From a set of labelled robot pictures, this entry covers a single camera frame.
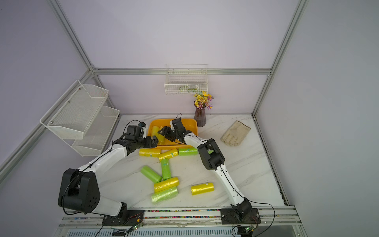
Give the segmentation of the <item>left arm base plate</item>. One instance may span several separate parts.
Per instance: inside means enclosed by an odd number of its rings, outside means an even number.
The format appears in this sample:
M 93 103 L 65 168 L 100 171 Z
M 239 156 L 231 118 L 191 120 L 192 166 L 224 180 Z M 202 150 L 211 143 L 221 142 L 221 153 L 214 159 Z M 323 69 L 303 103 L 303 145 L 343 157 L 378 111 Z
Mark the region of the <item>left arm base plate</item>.
M 144 210 L 123 210 L 118 216 L 105 215 L 102 226 L 136 226 L 142 223 L 144 218 Z

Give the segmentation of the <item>orange plastic storage box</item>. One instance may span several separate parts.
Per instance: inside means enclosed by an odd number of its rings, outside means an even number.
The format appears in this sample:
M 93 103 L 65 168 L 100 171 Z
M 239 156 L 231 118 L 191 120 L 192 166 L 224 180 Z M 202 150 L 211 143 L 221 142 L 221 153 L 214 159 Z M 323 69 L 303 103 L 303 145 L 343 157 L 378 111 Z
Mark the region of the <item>orange plastic storage box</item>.
M 170 122 L 172 121 L 173 119 L 155 119 L 153 120 L 150 125 L 149 125 L 149 130 L 147 132 L 147 135 L 148 136 L 151 136 L 152 134 L 152 129 L 154 126 L 158 126 L 158 127 L 164 127 L 164 126 L 170 126 Z M 198 127 L 197 127 L 197 122 L 192 119 L 192 118 L 182 118 L 182 124 L 183 126 L 185 127 L 186 130 L 189 130 L 191 132 L 193 132 L 195 135 L 198 135 Z M 157 149 L 161 149 L 161 150 L 172 150 L 174 148 L 178 148 L 178 149 L 181 149 L 181 148 L 189 148 L 190 146 L 189 145 L 185 145 L 185 144 L 178 144 L 178 143 L 175 143 L 175 142 L 171 142 L 167 139 L 165 139 L 165 143 L 163 145 L 157 145 Z

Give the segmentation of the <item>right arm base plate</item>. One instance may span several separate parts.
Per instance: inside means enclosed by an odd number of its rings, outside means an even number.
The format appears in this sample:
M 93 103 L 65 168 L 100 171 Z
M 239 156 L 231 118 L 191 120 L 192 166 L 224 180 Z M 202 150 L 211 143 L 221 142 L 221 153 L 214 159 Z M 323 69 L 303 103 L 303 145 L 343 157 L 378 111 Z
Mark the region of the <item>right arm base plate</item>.
M 234 212 L 232 208 L 222 208 L 220 209 L 220 213 L 223 225 L 261 224 L 261 218 L 257 208 L 253 208 L 251 212 L 245 218 L 242 219 L 237 218 L 237 214 Z

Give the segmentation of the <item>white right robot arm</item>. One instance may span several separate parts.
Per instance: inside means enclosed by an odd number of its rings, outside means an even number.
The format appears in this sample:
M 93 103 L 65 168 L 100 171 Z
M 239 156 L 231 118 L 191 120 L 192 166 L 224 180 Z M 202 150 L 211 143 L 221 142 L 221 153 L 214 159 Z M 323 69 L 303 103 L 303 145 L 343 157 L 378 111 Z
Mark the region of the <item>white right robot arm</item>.
M 184 127 L 180 118 L 172 120 L 170 126 L 160 129 L 159 134 L 171 142 L 179 141 L 196 148 L 204 167 L 215 173 L 223 184 L 236 219 L 244 221 L 250 216 L 253 207 L 229 175 L 225 165 L 225 157 L 214 139 L 206 140 L 198 137 Z

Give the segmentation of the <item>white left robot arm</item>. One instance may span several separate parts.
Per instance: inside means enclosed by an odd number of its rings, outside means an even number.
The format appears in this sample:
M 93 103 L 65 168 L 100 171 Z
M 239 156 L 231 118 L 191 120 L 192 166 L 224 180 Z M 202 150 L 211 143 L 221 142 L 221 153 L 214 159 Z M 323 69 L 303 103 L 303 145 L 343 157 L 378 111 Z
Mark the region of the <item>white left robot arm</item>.
M 100 178 L 117 162 L 126 158 L 137 149 L 155 148 L 159 140 L 156 136 L 117 139 L 110 148 L 90 163 L 63 173 L 58 197 L 58 205 L 76 213 L 95 213 L 118 217 L 122 213 L 123 202 L 112 200 L 100 193 Z

